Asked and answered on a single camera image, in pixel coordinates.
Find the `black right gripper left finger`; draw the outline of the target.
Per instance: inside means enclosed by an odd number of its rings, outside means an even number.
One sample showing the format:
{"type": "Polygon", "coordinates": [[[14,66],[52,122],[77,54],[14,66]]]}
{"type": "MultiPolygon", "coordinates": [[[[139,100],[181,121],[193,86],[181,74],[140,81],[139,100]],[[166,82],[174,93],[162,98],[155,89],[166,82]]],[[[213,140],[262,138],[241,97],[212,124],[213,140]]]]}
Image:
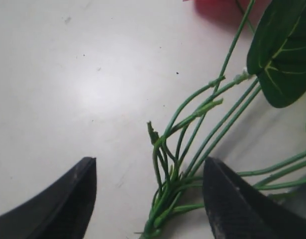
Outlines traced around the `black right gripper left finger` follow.
{"type": "Polygon", "coordinates": [[[0,239],[82,239],[97,195],[97,162],[84,157],[44,191],[0,216],[0,239]]]}

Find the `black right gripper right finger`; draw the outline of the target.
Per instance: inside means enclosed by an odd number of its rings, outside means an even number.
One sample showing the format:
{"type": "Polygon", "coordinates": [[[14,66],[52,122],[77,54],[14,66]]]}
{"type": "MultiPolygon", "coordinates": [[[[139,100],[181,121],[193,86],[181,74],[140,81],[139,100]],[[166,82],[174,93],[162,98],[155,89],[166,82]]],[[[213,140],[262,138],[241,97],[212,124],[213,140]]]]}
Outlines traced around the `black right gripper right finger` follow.
{"type": "Polygon", "coordinates": [[[203,200],[216,239],[306,239],[306,219],[260,193],[217,158],[203,170],[203,200]]]}

